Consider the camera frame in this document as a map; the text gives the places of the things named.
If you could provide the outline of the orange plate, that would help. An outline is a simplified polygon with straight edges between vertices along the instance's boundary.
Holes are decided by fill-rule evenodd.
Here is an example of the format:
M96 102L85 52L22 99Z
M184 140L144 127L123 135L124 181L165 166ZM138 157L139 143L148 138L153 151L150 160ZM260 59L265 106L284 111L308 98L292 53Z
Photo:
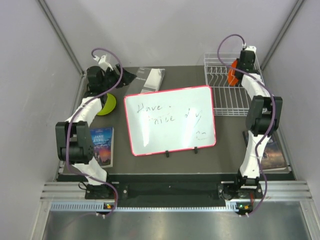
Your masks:
M239 60L238 58L234 60L234 62L230 65L231 68L228 71L227 82L228 82L228 85L231 87L236 87L239 83L239 80L236 77L236 70L234 70L234 68L237 67L238 60Z

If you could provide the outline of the lime green plate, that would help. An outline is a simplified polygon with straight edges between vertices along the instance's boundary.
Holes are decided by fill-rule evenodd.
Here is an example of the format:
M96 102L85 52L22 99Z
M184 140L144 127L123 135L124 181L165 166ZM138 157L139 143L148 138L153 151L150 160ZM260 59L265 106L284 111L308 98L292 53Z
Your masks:
M105 116L110 114L117 105L117 100L116 97L111 94L111 93L107 93L106 94L106 102L104 104L104 106L102 107L102 109L97 113L98 116Z

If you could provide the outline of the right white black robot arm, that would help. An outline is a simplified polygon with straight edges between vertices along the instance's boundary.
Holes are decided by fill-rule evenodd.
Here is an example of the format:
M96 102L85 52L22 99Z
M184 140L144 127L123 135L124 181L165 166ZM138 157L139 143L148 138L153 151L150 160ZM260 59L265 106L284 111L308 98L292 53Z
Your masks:
M240 52L235 67L235 77L250 98L250 107L245 125L248 142L244 161L239 168L233 192L239 198L257 193L262 172L261 161L266 145L278 129L283 99L273 96L255 69L256 48L247 46Z

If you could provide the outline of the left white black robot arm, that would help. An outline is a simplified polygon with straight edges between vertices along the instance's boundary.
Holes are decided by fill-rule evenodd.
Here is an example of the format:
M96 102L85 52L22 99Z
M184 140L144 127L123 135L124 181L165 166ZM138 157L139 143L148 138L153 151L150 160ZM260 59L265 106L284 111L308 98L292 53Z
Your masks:
M90 125L105 108L108 92L129 85L136 75L120 66L115 69L91 66L87 69L87 86L80 106L70 118L55 125L57 155L68 170L86 178L87 199L117 197L115 187L108 182L108 172L95 159Z

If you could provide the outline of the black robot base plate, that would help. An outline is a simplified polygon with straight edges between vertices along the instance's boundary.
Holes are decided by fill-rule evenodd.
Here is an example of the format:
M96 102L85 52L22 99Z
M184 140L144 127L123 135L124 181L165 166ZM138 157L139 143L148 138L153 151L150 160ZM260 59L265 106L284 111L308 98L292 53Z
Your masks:
M91 185L83 182L86 200L133 200L137 197L205 197L212 200L260 199L263 191L260 185L256 189L238 188L233 182L135 182L113 183L112 187Z

